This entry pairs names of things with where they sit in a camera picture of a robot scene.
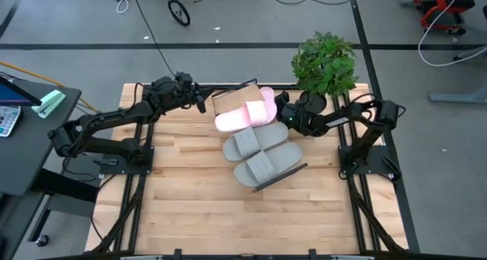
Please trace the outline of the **grey table foot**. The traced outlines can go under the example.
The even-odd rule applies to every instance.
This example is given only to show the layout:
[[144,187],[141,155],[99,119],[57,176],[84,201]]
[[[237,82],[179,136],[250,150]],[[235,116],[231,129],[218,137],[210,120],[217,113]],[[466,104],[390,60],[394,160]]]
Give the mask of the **grey table foot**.
[[429,94],[428,99],[436,103],[487,104],[487,87],[467,94]]

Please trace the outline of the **pink slide sandal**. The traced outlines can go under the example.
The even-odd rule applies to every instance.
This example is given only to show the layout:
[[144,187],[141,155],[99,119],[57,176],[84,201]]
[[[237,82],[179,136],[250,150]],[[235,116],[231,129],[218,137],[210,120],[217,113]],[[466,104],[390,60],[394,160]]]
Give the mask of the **pink slide sandal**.
[[216,116],[215,127],[220,132],[237,132],[249,127],[260,127],[273,121],[276,113],[274,96],[264,100],[248,101],[241,108]]
[[266,102],[273,102],[273,103],[275,102],[274,101],[275,92],[271,87],[261,87],[259,91],[263,95],[263,99]]

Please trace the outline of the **monitor with blue screen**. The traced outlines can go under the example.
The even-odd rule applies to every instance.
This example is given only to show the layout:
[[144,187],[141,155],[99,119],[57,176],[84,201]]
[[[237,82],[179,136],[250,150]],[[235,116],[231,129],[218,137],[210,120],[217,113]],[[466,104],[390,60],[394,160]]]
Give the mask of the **monitor with blue screen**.
[[0,77],[0,106],[39,106],[41,103],[35,96]]

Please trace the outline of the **grey table leg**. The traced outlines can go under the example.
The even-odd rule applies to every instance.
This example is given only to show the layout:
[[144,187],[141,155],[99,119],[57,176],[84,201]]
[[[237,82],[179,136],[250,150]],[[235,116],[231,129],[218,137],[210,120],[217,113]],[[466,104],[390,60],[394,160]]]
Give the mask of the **grey table leg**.
[[462,61],[465,61],[468,59],[472,59],[478,55],[487,55],[487,45],[480,46],[478,48],[462,52],[462,53],[454,56],[453,61],[454,62],[462,62]]

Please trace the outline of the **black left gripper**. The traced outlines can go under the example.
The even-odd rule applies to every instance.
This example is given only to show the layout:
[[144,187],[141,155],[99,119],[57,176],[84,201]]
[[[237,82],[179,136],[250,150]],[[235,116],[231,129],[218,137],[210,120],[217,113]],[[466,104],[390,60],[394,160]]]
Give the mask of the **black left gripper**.
[[205,100],[215,91],[215,86],[194,83],[193,78],[184,72],[177,72],[177,83],[181,108],[189,109],[196,105],[200,113],[205,113]]

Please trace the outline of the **grey slide sandal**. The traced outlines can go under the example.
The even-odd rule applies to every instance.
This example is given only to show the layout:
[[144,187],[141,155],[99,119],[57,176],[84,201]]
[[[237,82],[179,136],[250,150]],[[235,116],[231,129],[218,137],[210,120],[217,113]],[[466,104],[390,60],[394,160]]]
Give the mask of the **grey slide sandal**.
[[234,176],[241,185],[255,188],[289,171],[302,157],[299,144],[286,142],[239,163],[234,168]]
[[288,140],[288,128],[281,122],[245,128],[226,140],[223,155],[227,161],[237,162],[275,147]]

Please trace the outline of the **wooden shelf with black frame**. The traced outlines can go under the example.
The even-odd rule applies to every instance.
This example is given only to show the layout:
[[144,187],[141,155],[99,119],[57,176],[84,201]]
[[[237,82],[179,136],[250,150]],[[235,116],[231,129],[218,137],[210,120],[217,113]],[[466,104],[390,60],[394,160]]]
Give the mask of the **wooden shelf with black frame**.
[[[241,108],[242,105],[244,105],[248,101],[256,101],[256,100],[264,100],[263,95],[260,93],[259,89],[261,87],[256,84],[255,81],[248,81],[248,83],[244,84],[238,84],[235,87],[228,88],[227,90],[223,90],[221,92],[217,92],[212,96],[212,101],[214,105],[214,111],[215,111],[215,118],[216,116],[230,112],[232,110]],[[272,123],[277,123],[278,121],[274,118],[273,121],[271,121],[269,124]],[[233,134],[237,132],[222,132],[222,133],[228,133],[229,137],[231,137]],[[285,142],[282,142],[282,144],[286,142],[291,142],[289,141],[289,130],[288,130],[288,140]],[[235,162],[237,165],[239,163],[244,162],[246,159],[237,161]],[[283,173],[280,176],[277,176],[276,178],[265,182],[262,185],[258,185],[255,188],[252,188],[254,192],[258,192],[259,190],[262,190],[264,188],[267,188],[279,181],[282,181],[283,179],[288,178],[289,176],[294,175],[295,173],[303,170],[304,168],[307,167],[306,163],[303,163],[301,160],[298,164],[294,165],[289,171]]]

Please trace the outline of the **black aluminium table frame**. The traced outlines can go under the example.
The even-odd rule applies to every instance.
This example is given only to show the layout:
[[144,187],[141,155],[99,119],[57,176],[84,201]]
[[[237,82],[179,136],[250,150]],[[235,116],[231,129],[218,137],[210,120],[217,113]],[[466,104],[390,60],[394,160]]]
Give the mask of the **black aluminium table frame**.
[[389,250],[352,203],[338,176],[339,150],[364,126],[333,129],[320,138],[296,132],[301,169],[258,192],[234,178],[221,148],[226,134],[208,111],[177,110],[142,128],[154,146],[142,204],[108,252],[97,252],[137,186],[117,176],[100,191],[95,225],[77,260],[370,260]]

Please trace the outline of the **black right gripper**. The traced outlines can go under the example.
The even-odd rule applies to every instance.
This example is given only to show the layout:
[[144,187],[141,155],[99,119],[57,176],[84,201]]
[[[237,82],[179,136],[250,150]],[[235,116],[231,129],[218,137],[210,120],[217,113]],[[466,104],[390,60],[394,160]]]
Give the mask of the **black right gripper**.
[[281,93],[281,104],[277,106],[275,119],[283,122],[288,128],[293,128],[296,132],[306,135],[306,116],[307,112],[303,105],[289,103],[289,93]]

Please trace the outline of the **green plant in black pot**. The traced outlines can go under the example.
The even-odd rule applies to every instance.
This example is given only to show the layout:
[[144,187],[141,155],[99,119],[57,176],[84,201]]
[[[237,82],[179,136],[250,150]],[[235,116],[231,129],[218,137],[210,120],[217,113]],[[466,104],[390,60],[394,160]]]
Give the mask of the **green plant in black pot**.
[[355,89],[355,58],[352,44],[330,32],[317,31],[300,43],[291,60],[297,87],[303,91],[298,102],[308,112],[319,114],[326,108],[327,97]]

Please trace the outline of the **white calculator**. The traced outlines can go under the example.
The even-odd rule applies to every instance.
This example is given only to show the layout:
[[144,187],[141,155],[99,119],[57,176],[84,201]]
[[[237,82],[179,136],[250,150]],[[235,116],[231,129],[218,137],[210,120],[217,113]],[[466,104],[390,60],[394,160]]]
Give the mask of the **white calculator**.
[[11,135],[21,116],[20,106],[0,106],[0,138]]

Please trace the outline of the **mint green stapler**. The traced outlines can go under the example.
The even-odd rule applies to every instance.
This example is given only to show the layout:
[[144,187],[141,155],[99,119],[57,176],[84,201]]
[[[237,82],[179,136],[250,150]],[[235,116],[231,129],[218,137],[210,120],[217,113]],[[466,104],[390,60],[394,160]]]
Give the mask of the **mint green stapler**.
[[46,119],[56,107],[66,98],[60,90],[53,90],[45,95],[39,106],[32,106],[31,109],[42,119]]

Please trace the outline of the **dark grey desk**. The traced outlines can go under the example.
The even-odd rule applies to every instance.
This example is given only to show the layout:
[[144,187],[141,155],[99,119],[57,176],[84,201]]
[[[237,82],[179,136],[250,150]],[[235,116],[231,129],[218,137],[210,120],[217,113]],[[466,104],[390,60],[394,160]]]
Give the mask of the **dark grey desk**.
[[81,96],[79,89],[59,90],[66,98],[50,116],[24,108],[14,134],[0,138],[0,260],[13,258],[46,193],[96,201],[98,188],[43,168],[53,149],[48,131],[68,120]]

